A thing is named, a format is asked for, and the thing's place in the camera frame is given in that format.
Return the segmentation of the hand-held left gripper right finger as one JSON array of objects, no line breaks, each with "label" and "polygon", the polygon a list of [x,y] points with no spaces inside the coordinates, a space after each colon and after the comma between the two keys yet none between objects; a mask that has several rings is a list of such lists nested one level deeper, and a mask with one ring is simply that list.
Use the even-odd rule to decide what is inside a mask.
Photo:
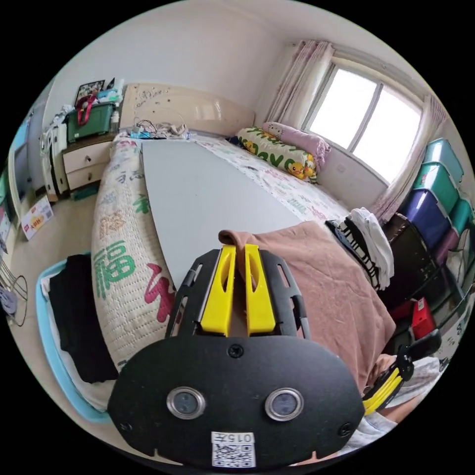
[{"label": "hand-held left gripper right finger", "polygon": [[246,244],[244,255],[247,334],[273,333],[276,321],[259,247]]}]

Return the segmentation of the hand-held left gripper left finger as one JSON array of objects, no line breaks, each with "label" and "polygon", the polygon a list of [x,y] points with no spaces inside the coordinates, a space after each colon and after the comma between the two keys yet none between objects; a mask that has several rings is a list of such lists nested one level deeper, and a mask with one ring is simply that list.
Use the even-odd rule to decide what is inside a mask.
[{"label": "hand-held left gripper left finger", "polygon": [[229,336],[233,311],[236,248],[224,245],[220,251],[200,321],[206,333]]}]

